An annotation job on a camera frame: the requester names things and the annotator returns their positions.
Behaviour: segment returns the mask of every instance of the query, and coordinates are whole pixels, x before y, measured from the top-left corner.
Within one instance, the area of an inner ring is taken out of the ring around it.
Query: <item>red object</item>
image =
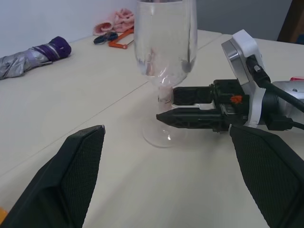
[[[109,46],[113,47],[113,48],[128,49],[128,46],[130,44],[132,44],[134,40],[132,42],[128,43],[128,44],[118,44],[117,42],[120,41],[120,40],[122,40],[123,38],[125,38],[126,36],[128,36],[128,35],[130,35],[132,33],[134,33],[134,29],[129,29],[128,31],[126,31],[123,34],[121,34],[117,39],[109,42]]]
[[[241,104],[243,101],[243,97],[240,95],[235,95],[230,98],[230,101],[235,104]]]
[[[290,81],[304,81],[303,77],[292,77]]]

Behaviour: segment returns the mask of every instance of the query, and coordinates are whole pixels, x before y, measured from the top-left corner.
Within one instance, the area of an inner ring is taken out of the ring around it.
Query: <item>glass stem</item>
[[[173,88],[159,87],[158,88],[158,111],[164,113],[172,109],[173,104]]]

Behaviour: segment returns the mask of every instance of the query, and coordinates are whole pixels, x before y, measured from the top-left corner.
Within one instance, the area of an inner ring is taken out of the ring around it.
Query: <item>pink cloth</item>
[[[104,22],[94,27],[93,34],[101,36],[107,32],[125,32],[134,27],[134,14],[128,9],[112,13]]]

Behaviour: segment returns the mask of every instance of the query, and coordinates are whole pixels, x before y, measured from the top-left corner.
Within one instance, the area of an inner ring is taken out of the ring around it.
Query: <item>white wall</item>
[[[135,0],[0,0],[0,57],[48,43],[92,34],[113,10],[135,9]]]
[[[277,40],[292,0],[197,0],[198,27]]]

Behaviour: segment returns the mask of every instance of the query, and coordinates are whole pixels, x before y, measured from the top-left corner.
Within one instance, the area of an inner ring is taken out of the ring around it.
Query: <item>metal cylinder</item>
[[[283,81],[273,84],[304,102],[304,81]],[[304,124],[304,113],[281,98],[279,98],[279,111],[282,115],[292,118],[293,121]],[[299,132],[296,128],[293,128],[292,131]]]

